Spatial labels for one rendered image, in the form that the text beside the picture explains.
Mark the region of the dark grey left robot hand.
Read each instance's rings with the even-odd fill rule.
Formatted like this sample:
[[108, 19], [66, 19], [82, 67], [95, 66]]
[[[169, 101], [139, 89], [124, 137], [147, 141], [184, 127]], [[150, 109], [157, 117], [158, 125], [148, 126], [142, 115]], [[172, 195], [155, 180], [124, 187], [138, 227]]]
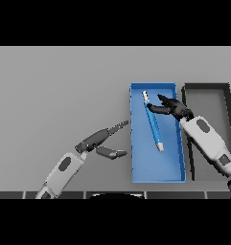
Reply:
[[96, 153], [108, 158], [110, 160], [115, 160], [116, 158], [121, 158], [127, 155], [127, 152], [124, 150], [114, 150], [102, 146], [102, 143], [106, 141], [110, 136], [115, 134], [117, 131], [122, 129], [125, 125], [128, 124], [128, 121], [120, 122], [111, 128], [101, 129], [86, 139], [82, 140], [79, 144], [75, 146], [75, 149], [79, 154], [83, 152], [91, 152], [96, 150]]

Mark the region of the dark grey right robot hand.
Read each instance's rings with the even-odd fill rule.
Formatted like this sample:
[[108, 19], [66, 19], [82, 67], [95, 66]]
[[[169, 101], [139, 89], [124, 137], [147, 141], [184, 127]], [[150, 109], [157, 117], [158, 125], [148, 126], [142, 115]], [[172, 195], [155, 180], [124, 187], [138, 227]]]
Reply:
[[185, 119], [187, 122], [194, 117], [191, 109], [188, 109], [182, 102], [177, 99], [169, 99], [158, 94], [158, 98], [162, 101], [161, 105], [147, 104], [147, 108], [151, 113], [173, 115], [178, 121]]

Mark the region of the blue pipe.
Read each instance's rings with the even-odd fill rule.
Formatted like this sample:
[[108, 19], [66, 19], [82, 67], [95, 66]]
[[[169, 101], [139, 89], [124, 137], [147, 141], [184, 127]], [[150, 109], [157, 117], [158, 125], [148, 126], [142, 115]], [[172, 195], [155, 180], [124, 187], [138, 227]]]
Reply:
[[156, 120], [154, 114], [152, 112], [150, 112], [150, 110], [148, 108], [148, 105], [150, 103], [150, 100], [148, 98], [148, 93], [146, 91], [143, 91], [142, 95], [143, 95], [143, 100], [144, 100], [144, 107], [146, 109], [146, 113], [147, 113], [148, 120], [149, 120], [149, 123], [150, 123], [150, 129], [151, 129], [154, 141], [155, 141], [155, 145], [156, 145], [156, 147], [157, 147], [157, 149], [159, 151], [163, 151], [164, 150], [164, 146], [163, 146], [163, 141], [161, 139], [161, 135], [160, 135], [159, 127], [158, 127], [158, 124], [157, 124], [157, 120]]

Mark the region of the blue bin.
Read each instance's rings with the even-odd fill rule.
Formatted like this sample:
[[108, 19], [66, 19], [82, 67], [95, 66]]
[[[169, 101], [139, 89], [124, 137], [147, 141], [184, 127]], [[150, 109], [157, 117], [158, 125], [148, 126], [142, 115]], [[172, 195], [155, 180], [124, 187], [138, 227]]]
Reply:
[[176, 99], [174, 82], [132, 82], [130, 84], [130, 144], [133, 183], [184, 183], [186, 180], [182, 136], [174, 116], [156, 114], [164, 150], [159, 151], [144, 106], [142, 92], [159, 106], [158, 94]]

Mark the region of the dark grey bin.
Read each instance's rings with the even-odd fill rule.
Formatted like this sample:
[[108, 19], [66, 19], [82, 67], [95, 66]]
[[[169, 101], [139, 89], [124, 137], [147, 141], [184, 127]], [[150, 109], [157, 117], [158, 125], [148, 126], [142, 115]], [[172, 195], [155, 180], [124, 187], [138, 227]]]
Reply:
[[[195, 116], [204, 117], [220, 134], [231, 153], [231, 90], [228, 83], [186, 83], [182, 101]], [[225, 181], [208, 159], [199, 152], [189, 137], [184, 136], [193, 181]]]

